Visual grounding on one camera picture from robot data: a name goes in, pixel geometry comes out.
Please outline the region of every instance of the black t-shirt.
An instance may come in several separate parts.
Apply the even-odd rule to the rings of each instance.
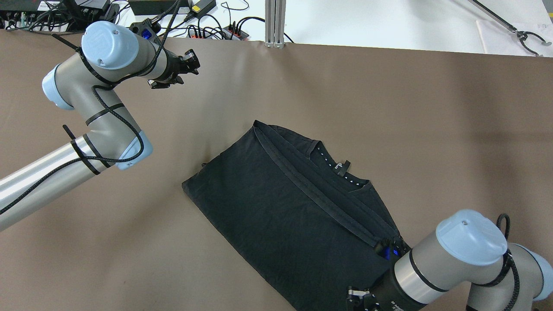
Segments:
[[[286,128],[255,121],[182,188],[297,310],[345,310],[391,265],[373,247],[399,231],[370,181]]]

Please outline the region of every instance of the light blue joint cap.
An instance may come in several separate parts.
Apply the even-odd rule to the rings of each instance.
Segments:
[[[475,266],[489,266],[507,251],[501,230],[474,210],[460,210],[442,221],[436,237],[451,256]]]
[[[536,298],[534,298],[534,301],[544,300],[551,294],[551,292],[553,292],[553,268],[551,268],[551,265],[547,262],[547,260],[545,260],[545,258],[541,257],[533,251],[530,251],[528,248],[520,244],[517,245],[529,252],[530,255],[532,255],[532,257],[536,259],[538,266],[540,266],[541,275],[544,277],[544,286],[541,290],[541,293],[536,296]]]
[[[42,79],[42,91],[51,102],[56,104],[57,107],[65,110],[73,110],[75,108],[73,108],[71,105],[65,102],[63,98],[61,98],[58,87],[56,86],[56,70],[59,66],[60,64],[57,64],[56,67],[54,67],[46,75],[46,77]]]
[[[152,154],[152,151],[154,150],[154,147],[152,147],[152,143],[150,143],[150,140],[146,137],[146,134],[144,134],[144,131],[140,131],[140,133],[138,133],[138,134],[140,135],[140,137],[142,138],[142,141],[144,142],[144,151],[142,151],[140,156],[138,156],[138,158],[136,158],[134,160],[131,160],[131,161],[128,161],[128,162],[116,163],[115,165],[120,170],[126,170],[129,167],[131,167],[131,166],[137,164],[138,162],[142,161],[143,159],[145,159],[150,154]],[[136,155],[139,151],[140,151],[140,142],[138,141],[138,137],[135,137],[133,139],[133,141],[131,142],[131,144],[127,147],[127,149],[125,149],[125,151],[121,154],[121,156],[119,157],[119,160],[128,159],[128,158]]]
[[[86,59],[105,69],[121,69],[138,55],[138,37],[129,29],[108,21],[90,24],[81,39]]]

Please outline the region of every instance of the white table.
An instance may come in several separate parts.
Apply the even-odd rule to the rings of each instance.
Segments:
[[[224,27],[229,18],[228,10],[221,7],[222,2],[217,0],[217,8],[210,13]],[[249,2],[247,11],[231,12],[232,20],[265,17],[265,1]],[[541,0],[481,2],[510,23],[553,27]],[[246,6],[240,0],[229,0],[228,5]],[[131,10],[121,17],[123,25],[145,18],[135,17]],[[163,24],[168,20],[169,17],[164,18]],[[477,20],[491,19],[467,0],[288,0],[285,32],[296,43],[304,44],[484,53]],[[204,17],[201,25],[214,26],[215,22]],[[251,35],[250,40],[265,39],[264,24],[259,21],[247,21],[243,30]]]

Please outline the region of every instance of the black robot end effector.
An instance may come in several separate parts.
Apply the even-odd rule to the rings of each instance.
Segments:
[[[172,84],[184,84],[184,81],[179,76],[180,74],[198,74],[200,61],[194,50],[190,49],[186,51],[184,56],[177,56],[167,50],[166,53],[167,67],[163,74],[150,84],[152,89],[167,89]]]

